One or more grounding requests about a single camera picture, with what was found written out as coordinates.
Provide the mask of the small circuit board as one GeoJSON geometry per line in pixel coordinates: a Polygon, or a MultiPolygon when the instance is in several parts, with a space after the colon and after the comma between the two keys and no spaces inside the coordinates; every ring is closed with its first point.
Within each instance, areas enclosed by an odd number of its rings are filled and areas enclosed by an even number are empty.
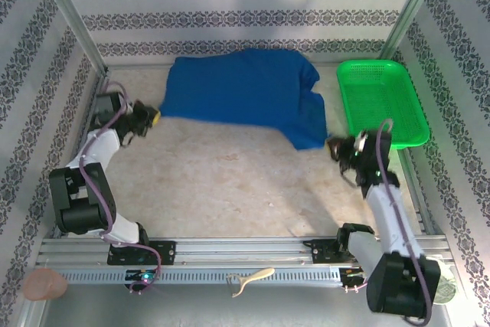
{"type": "Polygon", "coordinates": [[[366,281],[366,273],[361,268],[341,268],[340,277],[343,286],[359,287],[366,281]]]}
{"type": "Polygon", "coordinates": [[[150,283],[156,275],[155,270],[127,270],[125,273],[125,283],[150,283]]]}

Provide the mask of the round green patterned plate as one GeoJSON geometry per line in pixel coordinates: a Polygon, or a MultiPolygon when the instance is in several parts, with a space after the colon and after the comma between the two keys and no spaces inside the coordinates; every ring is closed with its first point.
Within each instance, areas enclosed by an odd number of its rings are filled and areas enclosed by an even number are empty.
{"type": "Polygon", "coordinates": [[[439,265],[440,276],[433,303],[436,305],[445,305],[451,302],[458,292],[456,276],[451,271],[450,266],[446,265],[443,261],[436,259],[436,262],[439,265]]]}

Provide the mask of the green plastic mesh basket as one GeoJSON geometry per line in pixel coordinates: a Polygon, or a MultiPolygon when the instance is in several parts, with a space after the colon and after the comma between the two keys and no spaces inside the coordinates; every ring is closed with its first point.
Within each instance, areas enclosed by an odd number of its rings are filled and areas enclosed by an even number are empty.
{"type": "Polygon", "coordinates": [[[348,131],[353,136],[392,119],[392,147],[424,145],[430,137],[423,109],[406,68],[392,60],[349,60],[337,69],[348,131]]]}

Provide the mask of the aluminium mounting rail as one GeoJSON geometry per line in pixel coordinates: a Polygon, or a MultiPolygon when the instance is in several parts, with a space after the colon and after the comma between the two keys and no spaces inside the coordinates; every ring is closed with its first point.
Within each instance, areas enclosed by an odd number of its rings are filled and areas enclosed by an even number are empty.
{"type": "MultiPolygon", "coordinates": [[[[301,237],[177,238],[174,265],[188,268],[294,267],[312,264],[314,251],[301,237]]],[[[96,238],[47,239],[36,264],[53,268],[106,264],[109,244],[96,238]]]]}

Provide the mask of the cream plastic peeler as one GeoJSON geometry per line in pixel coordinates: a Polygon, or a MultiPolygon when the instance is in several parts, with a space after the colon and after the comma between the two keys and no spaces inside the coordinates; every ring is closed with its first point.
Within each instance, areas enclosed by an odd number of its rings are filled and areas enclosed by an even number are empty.
{"type": "Polygon", "coordinates": [[[229,273],[226,275],[227,285],[230,288],[232,298],[237,298],[245,290],[246,286],[252,282],[264,280],[276,273],[276,269],[269,267],[250,274],[229,273]]]}

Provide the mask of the pink translucent cup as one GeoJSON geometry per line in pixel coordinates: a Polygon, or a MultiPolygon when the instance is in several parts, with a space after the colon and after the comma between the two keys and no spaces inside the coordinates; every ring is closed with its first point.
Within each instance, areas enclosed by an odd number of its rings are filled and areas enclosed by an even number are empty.
{"type": "Polygon", "coordinates": [[[23,285],[24,297],[31,301],[57,299],[67,291],[68,282],[58,272],[41,268],[29,274],[23,285]]]}

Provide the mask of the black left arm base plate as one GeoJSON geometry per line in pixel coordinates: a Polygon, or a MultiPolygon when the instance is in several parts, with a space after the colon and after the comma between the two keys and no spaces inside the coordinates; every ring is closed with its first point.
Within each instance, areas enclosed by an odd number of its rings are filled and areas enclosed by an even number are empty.
{"type": "MultiPolygon", "coordinates": [[[[151,240],[149,247],[155,250],[162,266],[172,266],[175,262],[176,243],[166,240],[151,240]]],[[[110,266],[156,266],[156,255],[141,247],[109,247],[107,264],[110,266]]]]}

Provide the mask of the aluminium frame post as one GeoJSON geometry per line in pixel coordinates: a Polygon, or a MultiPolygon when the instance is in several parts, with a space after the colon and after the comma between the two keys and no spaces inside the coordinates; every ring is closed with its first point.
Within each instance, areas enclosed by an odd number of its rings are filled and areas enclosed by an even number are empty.
{"type": "Polygon", "coordinates": [[[55,2],[97,73],[105,76],[108,67],[72,0],[55,0],[55,2]]]}
{"type": "Polygon", "coordinates": [[[405,2],[395,25],[381,48],[379,59],[390,60],[395,55],[397,48],[423,3],[424,0],[407,0],[405,2]]]}

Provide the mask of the blue t-shirt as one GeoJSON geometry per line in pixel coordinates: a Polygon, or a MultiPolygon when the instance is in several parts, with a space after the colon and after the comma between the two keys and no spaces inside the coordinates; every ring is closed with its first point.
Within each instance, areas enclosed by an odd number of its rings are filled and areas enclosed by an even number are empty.
{"type": "Polygon", "coordinates": [[[163,116],[279,130],[297,150],[328,138],[319,72],[298,51],[249,48],[178,57],[168,72],[163,116]]]}

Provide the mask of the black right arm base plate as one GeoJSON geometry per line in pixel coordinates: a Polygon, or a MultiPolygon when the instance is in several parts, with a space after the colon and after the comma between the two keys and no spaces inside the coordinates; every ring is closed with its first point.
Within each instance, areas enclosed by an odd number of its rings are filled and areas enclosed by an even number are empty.
{"type": "Polygon", "coordinates": [[[333,238],[305,240],[302,244],[310,249],[314,264],[355,263],[357,261],[333,238]]]}

